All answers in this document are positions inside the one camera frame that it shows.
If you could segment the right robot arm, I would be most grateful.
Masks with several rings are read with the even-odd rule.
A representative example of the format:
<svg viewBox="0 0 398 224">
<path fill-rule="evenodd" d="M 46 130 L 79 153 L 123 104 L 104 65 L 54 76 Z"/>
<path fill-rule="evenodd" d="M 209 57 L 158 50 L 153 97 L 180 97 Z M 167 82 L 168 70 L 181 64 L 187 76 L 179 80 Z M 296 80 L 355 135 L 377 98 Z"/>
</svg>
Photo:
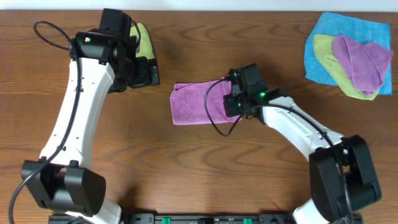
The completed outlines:
<svg viewBox="0 0 398 224">
<path fill-rule="evenodd" d="M 234 84 L 224 104 L 228 116 L 253 116 L 281 133 L 308 161 L 311 198 L 292 212 L 290 223 L 353 223 L 355 212 L 381 199 L 361 136 L 328 129 L 278 88 Z"/>
</svg>

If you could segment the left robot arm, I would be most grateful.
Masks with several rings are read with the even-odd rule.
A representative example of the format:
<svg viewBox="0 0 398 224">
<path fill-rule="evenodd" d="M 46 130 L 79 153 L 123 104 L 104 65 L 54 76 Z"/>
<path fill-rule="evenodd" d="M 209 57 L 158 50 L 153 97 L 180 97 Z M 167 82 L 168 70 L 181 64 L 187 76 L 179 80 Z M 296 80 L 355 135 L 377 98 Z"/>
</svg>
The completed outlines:
<svg viewBox="0 0 398 224">
<path fill-rule="evenodd" d="M 93 140 L 104 99 L 127 88 L 158 85 L 149 34 L 79 32 L 70 44 L 68 86 L 52 135 L 37 161 L 22 165 L 22 183 L 37 205 L 73 222 L 119 223 L 121 207 L 110 201 L 106 180 L 91 170 Z"/>
</svg>

